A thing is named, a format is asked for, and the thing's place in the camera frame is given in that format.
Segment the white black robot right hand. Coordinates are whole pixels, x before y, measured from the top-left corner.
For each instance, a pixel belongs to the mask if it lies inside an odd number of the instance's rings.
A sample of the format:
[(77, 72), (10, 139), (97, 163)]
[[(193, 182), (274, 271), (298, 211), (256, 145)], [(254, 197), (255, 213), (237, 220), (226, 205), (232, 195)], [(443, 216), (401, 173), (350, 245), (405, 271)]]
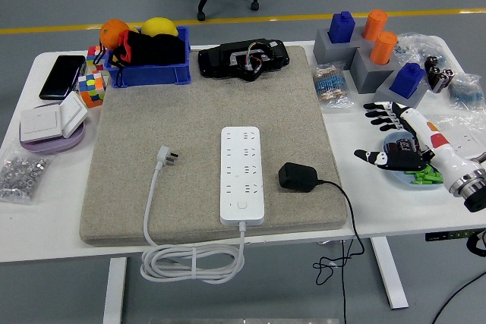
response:
[(416, 109), (397, 102), (364, 104), (365, 116), (381, 131), (404, 129), (413, 134), (426, 159), (443, 176), (443, 184), (455, 195), (469, 198), (485, 190), (485, 169), (479, 162), (459, 156), (452, 144)]

